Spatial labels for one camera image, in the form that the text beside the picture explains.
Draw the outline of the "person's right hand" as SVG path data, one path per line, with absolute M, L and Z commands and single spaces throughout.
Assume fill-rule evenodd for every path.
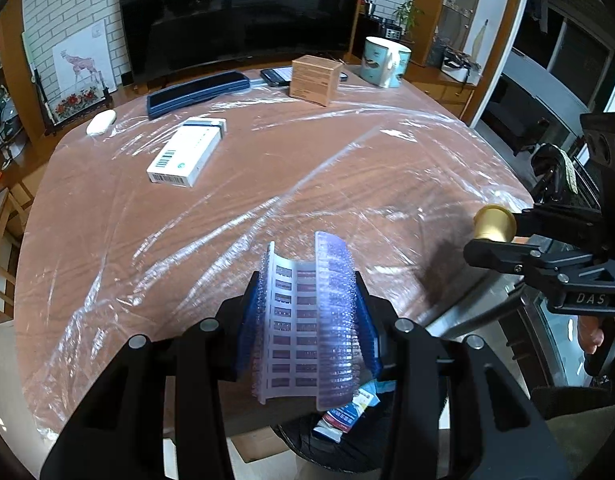
M 601 328 L 603 321 L 609 318 L 581 315 L 577 318 L 577 341 L 581 349 L 590 356 L 594 354 L 605 340 L 605 332 Z

